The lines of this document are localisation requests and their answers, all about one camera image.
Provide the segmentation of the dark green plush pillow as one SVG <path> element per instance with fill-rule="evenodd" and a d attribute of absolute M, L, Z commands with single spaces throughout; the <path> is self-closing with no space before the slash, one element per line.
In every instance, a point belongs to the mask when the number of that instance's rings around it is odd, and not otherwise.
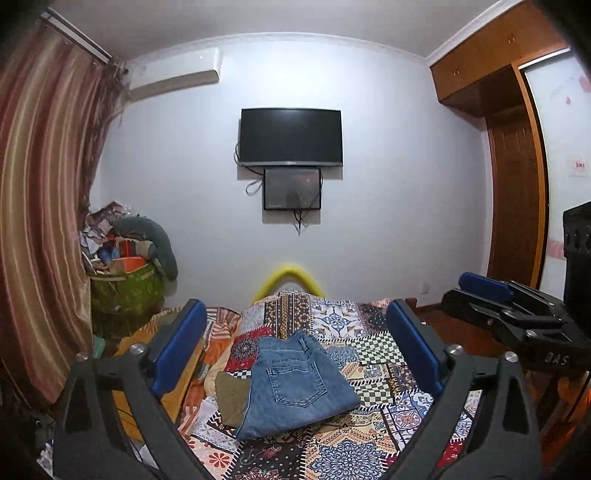
<path fill-rule="evenodd" d="M 149 258 L 158 261 L 168 281 L 177 279 L 178 267 L 170 239 L 158 223 L 147 217 L 127 215 L 114 221 L 112 231 L 115 236 L 150 242 Z"/>

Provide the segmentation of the orange box in bag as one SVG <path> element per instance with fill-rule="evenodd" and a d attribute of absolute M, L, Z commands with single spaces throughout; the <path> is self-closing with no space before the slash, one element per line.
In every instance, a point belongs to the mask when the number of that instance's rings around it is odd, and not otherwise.
<path fill-rule="evenodd" d="M 145 265 L 145 259 L 141 256 L 120 257 L 114 259 L 109 265 L 109 272 L 113 275 L 124 275 L 134 272 Z"/>

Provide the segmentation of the white air conditioner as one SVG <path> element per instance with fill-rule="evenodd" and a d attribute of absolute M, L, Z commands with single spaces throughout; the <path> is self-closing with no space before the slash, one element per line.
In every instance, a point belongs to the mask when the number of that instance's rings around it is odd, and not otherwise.
<path fill-rule="evenodd" d="M 182 89 L 216 84 L 221 77 L 221 51 L 211 48 L 172 55 L 133 68 L 128 93 L 143 100 Z"/>

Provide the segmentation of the wooden door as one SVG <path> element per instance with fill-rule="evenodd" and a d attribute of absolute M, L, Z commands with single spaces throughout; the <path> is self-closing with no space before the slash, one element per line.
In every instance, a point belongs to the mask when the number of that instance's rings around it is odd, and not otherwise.
<path fill-rule="evenodd" d="M 547 169 L 538 115 L 517 66 L 492 76 L 486 101 L 493 179 L 488 275 L 537 288 L 547 240 Z"/>

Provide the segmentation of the striped red curtain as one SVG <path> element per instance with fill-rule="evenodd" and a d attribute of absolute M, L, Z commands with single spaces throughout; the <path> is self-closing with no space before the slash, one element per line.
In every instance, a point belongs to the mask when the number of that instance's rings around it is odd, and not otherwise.
<path fill-rule="evenodd" d="M 36 408 L 91 344 L 79 233 L 122 91 L 117 65 L 42 22 L 1 65 L 1 361 Z"/>

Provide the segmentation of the orange yellow blanket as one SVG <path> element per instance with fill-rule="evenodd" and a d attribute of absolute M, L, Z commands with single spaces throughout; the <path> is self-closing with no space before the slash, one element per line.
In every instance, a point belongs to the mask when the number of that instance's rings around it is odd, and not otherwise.
<path fill-rule="evenodd" d="M 183 307 L 165 308 L 130 336 L 120 340 L 114 356 L 122 356 L 132 345 L 148 343 L 156 334 L 163 333 L 172 325 Z M 206 393 L 206 377 L 213 366 L 229 354 L 229 349 L 242 323 L 242 315 L 224 307 L 207 307 L 204 324 L 195 324 L 185 329 L 188 339 L 180 335 L 162 350 L 162 362 L 153 367 L 154 392 L 173 425 L 179 427 L 180 435 L 187 438 L 192 422 Z M 125 434 L 132 440 L 143 441 L 139 426 L 132 418 L 131 407 L 123 391 L 114 391 L 113 400 Z"/>

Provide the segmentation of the olive folded clothing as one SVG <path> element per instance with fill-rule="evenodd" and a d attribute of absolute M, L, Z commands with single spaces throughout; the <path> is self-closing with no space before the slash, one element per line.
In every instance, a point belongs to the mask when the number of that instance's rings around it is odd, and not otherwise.
<path fill-rule="evenodd" d="M 249 378 L 236 378 L 221 371 L 215 378 L 215 395 L 222 424 L 237 428 L 242 424 L 243 414 L 249 401 Z"/>

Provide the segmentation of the patchwork patterned bedspread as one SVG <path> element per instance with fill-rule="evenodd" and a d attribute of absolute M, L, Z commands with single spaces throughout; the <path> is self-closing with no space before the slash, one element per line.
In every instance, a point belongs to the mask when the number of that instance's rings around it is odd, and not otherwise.
<path fill-rule="evenodd" d="M 378 479 L 425 419 L 388 301 L 284 291 L 207 311 L 178 430 L 216 479 Z"/>

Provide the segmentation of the black wall television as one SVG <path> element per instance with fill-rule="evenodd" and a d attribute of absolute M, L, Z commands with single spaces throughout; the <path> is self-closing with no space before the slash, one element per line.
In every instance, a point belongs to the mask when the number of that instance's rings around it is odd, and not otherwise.
<path fill-rule="evenodd" d="M 252 167 L 342 166 L 342 112 L 313 108 L 243 109 L 238 161 Z"/>

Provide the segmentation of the blue denim jeans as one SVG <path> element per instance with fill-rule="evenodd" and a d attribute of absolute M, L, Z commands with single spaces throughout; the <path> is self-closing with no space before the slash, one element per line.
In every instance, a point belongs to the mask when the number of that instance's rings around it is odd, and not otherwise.
<path fill-rule="evenodd" d="M 314 337 L 303 331 L 286 340 L 263 337 L 235 438 L 247 441 L 280 435 L 360 405 L 359 395 Z"/>

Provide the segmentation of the yellow curved headboard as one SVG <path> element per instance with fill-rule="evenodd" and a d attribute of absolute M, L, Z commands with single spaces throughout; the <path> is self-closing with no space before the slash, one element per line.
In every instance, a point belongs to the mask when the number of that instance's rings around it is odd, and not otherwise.
<path fill-rule="evenodd" d="M 252 303 L 259 302 L 263 298 L 273 295 L 273 292 L 277 288 L 287 283 L 297 284 L 308 294 L 325 297 L 324 290 L 322 290 L 317 281 L 304 268 L 293 263 L 283 263 L 263 281 L 262 286 L 254 294 Z"/>

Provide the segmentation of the small black wall monitor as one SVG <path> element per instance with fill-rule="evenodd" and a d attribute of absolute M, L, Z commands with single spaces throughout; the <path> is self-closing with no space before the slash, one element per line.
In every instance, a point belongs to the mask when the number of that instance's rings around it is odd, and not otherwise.
<path fill-rule="evenodd" d="M 263 171 L 263 209 L 315 211 L 322 208 L 322 171 L 273 167 Z"/>

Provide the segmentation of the wooden wardrobe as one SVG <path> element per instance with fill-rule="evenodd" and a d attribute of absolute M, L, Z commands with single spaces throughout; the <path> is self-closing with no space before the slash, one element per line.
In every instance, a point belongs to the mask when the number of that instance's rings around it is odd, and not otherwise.
<path fill-rule="evenodd" d="M 428 59 L 439 101 L 483 120 L 486 274 L 562 297 L 564 211 L 590 199 L 590 70 L 535 1 L 498 1 Z"/>

